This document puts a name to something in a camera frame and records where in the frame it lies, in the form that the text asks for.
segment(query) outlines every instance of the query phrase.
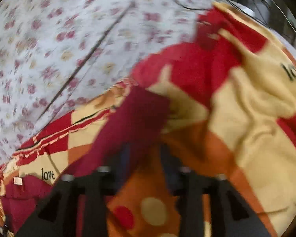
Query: red polka dot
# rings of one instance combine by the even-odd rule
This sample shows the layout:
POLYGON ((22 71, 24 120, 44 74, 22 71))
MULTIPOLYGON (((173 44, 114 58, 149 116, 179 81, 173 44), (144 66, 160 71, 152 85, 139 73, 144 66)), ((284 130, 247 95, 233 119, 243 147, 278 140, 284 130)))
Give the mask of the red polka dot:
POLYGON ((121 226, 126 230, 130 230, 134 227, 134 216, 128 208, 123 206, 116 207, 114 210, 114 215, 120 222, 121 226))

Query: patchwork blanket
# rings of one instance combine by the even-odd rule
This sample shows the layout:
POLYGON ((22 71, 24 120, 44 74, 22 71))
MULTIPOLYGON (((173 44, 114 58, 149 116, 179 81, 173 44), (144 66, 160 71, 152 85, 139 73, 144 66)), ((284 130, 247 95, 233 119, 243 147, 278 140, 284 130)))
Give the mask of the patchwork blanket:
MULTIPOLYGON (((150 55, 131 77, 49 124, 0 166, 0 224, 1 197, 14 177, 31 175, 52 185, 88 153, 139 85, 170 100, 160 141, 171 153, 198 174, 225 174, 271 236, 285 232, 296 216, 296 61, 267 29, 226 4, 214 6, 199 16, 195 42, 150 55)), ((152 145, 108 200, 110 236, 177 236, 180 217, 157 152, 152 145)), ((203 202, 210 236, 207 196, 203 202)))

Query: colorful blanket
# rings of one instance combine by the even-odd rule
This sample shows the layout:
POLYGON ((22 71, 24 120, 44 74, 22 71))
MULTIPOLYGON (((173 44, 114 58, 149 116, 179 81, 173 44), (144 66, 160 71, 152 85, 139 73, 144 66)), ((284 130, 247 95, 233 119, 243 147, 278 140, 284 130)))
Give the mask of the colorful blanket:
MULTIPOLYGON (((23 144, 0 167, 0 196, 14 176, 53 184, 139 85, 170 99, 160 141, 171 153, 198 174, 225 174, 271 236, 281 236, 296 216, 296 61, 267 29, 225 4, 200 16, 196 31, 194 43, 150 55, 131 78, 23 144)), ((210 236, 207 196, 203 202, 210 236)), ((155 146, 107 206, 110 236, 177 236, 180 218, 155 146)))

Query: flower pattern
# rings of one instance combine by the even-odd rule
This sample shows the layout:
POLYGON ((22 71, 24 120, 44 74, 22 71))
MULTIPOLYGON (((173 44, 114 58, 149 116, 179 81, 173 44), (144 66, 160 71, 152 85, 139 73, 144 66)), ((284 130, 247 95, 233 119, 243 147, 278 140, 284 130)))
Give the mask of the flower pattern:
MULTIPOLYGON (((179 1, 211 6, 211 0, 179 1)), ((190 41, 196 15, 173 0, 2 0, 0 164, 48 122, 127 76, 149 53, 190 41), (43 113, 130 4, 133 7, 43 113)))

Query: white tag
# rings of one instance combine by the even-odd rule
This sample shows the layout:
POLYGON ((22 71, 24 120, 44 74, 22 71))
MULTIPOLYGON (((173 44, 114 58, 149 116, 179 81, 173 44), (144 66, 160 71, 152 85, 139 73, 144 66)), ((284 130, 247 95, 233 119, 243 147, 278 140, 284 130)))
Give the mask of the white tag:
POLYGON ((17 185, 23 185, 21 177, 13 177, 13 183, 17 185))

